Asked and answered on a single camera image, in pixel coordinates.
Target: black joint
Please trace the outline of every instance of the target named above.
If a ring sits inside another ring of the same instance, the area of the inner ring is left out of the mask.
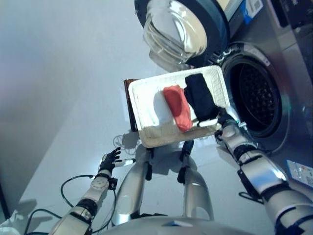
[[[108,181],[110,181],[110,178],[111,178],[109,175],[104,174],[104,173],[99,173],[99,174],[97,174],[94,178],[97,178],[97,177],[104,177],[104,178],[107,178]]]
[[[240,157],[245,154],[248,151],[256,150],[256,147],[250,145],[250,144],[245,144],[245,145],[240,145],[234,150],[234,157],[236,158],[237,161],[239,161]]]
[[[152,165],[148,164],[148,170],[146,174],[146,180],[150,181],[152,179]]]
[[[116,190],[117,186],[117,179],[116,178],[110,178],[109,179],[109,190]]]
[[[75,212],[71,212],[70,213],[71,216],[83,221],[86,224],[90,224],[91,225],[91,218],[89,220],[86,220],[84,217],[82,217],[80,214],[77,214]]]
[[[85,208],[86,210],[88,210],[89,213],[92,215],[92,217],[95,217],[97,214],[97,211],[98,211],[97,204],[88,198],[80,200],[76,206],[82,207],[82,208]]]
[[[185,184],[186,169],[187,169],[186,167],[182,167],[179,170],[179,173],[178,173],[178,176],[177,176],[178,183]]]
[[[283,182],[280,185],[275,185],[266,189],[261,193],[261,196],[268,202],[273,195],[286,190],[292,189],[289,187],[288,182]]]

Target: black cable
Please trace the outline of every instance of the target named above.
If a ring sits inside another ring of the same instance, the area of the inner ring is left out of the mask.
[[[43,232],[30,232],[30,233],[27,233],[27,235],[49,235],[49,233],[43,233]]]
[[[100,232],[101,230],[105,229],[107,226],[109,226],[112,218],[113,218],[113,215],[114,215],[114,212],[115,212],[115,208],[116,208],[116,193],[115,193],[115,190],[113,190],[113,193],[114,193],[114,207],[113,207],[113,211],[112,211],[112,214],[109,218],[109,220],[105,223],[104,226],[102,226],[100,229],[96,230],[96,231],[93,231],[92,233],[95,234],[95,233],[98,233]]]
[[[262,199],[259,200],[257,198],[253,198],[247,192],[239,192],[238,195],[240,197],[243,197],[243,198],[248,199],[250,201],[257,202],[257,203],[260,203],[260,204],[264,205]]]
[[[65,184],[67,184],[69,181],[72,181],[72,180],[75,180],[77,178],[83,178],[83,177],[89,177],[89,178],[92,178],[93,175],[78,175],[78,176],[75,176],[75,177],[72,177],[68,180],[66,180],[62,185],[61,185],[61,196],[62,198],[64,199],[64,201],[70,206],[70,207],[74,207],[68,200],[67,198],[64,196],[64,193],[63,193],[63,187]]]
[[[45,234],[48,234],[48,233],[42,233],[42,232],[31,232],[31,233],[27,233],[28,228],[29,228],[29,225],[30,225],[30,222],[31,222],[31,219],[33,218],[33,215],[34,215],[36,212],[46,212],[46,213],[48,213],[48,214],[50,214],[50,215],[53,215],[54,217],[56,217],[56,218],[58,218],[58,219],[61,219],[61,218],[62,218],[62,217],[60,217],[59,215],[57,215],[57,214],[55,214],[55,213],[53,213],[53,212],[51,212],[51,211],[48,211],[48,210],[46,210],[46,209],[36,209],[36,210],[34,210],[34,211],[32,212],[32,214],[30,214],[30,217],[29,217],[29,219],[28,219],[28,222],[27,222],[27,225],[26,225],[26,228],[25,228],[24,235],[31,235],[31,234],[33,234],[33,235],[35,235],[35,234],[38,234],[38,235],[42,234],[42,235],[45,235]]]

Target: sticker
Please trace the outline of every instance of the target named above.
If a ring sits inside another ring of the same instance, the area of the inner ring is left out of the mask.
[[[262,54],[262,52],[260,52],[257,48],[249,45],[249,44],[245,44],[244,45],[244,51],[249,52],[253,55],[255,55],[257,58],[259,58],[261,61],[263,61],[264,64],[266,64],[266,66],[270,65],[270,62],[268,61],[268,59],[265,57],[264,54]]]
[[[245,23],[250,23],[262,7],[263,3],[261,0],[243,0],[240,9],[244,15]]]
[[[287,160],[289,173],[294,180],[313,187],[313,168]]]

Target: floor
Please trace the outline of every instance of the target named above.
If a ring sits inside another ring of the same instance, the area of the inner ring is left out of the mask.
[[[61,148],[60,145],[65,144],[61,142],[64,142],[65,139],[59,141],[56,141],[55,144]],[[184,188],[177,182],[177,172],[180,167],[178,151],[182,144],[176,143],[156,149],[156,156],[153,161],[154,173],[152,180],[145,184],[141,213],[162,213],[172,216],[182,214]],[[137,147],[138,151],[142,151],[142,149],[141,145]],[[122,151],[122,158],[134,156],[134,149],[126,149],[126,151]],[[198,171],[207,182],[215,221],[253,234],[274,234],[264,207],[238,196],[238,192],[245,189],[237,176],[236,165],[227,153],[216,147],[213,137],[197,139],[192,157]],[[23,208],[29,208],[30,211],[34,208],[45,208],[59,215],[64,215],[69,207],[61,199],[59,192],[61,183],[77,174],[94,174],[101,157],[90,155],[88,161],[86,158],[80,154],[64,157],[62,153],[46,157],[21,199],[21,204],[24,204],[22,210]],[[118,187],[130,167],[132,166],[113,170],[113,176],[119,180]],[[89,184],[89,179],[73,181],[66,186],[65,194],[72,203],[76,203],[89,188]],[[95,229],[108,219],[112,202],[112,192],[108,192],[108,196],[93,223]],[[39,213],[30,229],[49,231],[55,222],[56,220],[49,215]]]
[[[80,34],[86,38],[79,39],[81,44],[75,56],[79,56],[81,49],[84,56],[77,61],[89,70],[84,75],[83,88],[23,192],[14,217],[6,224],[21,233],[35,208],[45,208],[59,215],[69,210],[60,195],[60,186],[66,179],[79,174],[95,174],[102,155],[115,146],[125,147],[121,158],[132,157],[136,148],[142,150],[137,144],[137,136],[129,133],[122,81],[165,72],[149,60],[133,1],[79,3],[74,11],[77,16],[86,17],[83,20],[86,23],[81,25],[86,33]],[[60,5],[47,7],[45,11],[50,14]],[[156,150],[154,173],[152,180],[145,184],[141,212],[182,214],[183,186],[176,180],[177,151],[181,144]],[[207,182],[216,221],[254,234],[274,234],[264,207],[238,196],[238,192],[245,189],[237,176],[236,166],[228,154],[216,147],[213,137],[196,140],[192,157]],[[114,169],[118,187],[130,167]],[[73,181],[66,186],[65,194],[74,204],[89,184],[88,179]],[[95,229],[108,217],[112,202],[113,195],[109,192],[94,220]],[[55,222],[51,216],[39,213],[30,230],[48,232]]]

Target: wall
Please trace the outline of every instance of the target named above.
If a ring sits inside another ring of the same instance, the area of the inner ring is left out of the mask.
[[[11,212],[89,83],[110,86],[121,68],[124,79],[155,74],[133,8],[127,0],[1,1],[0,182]]]

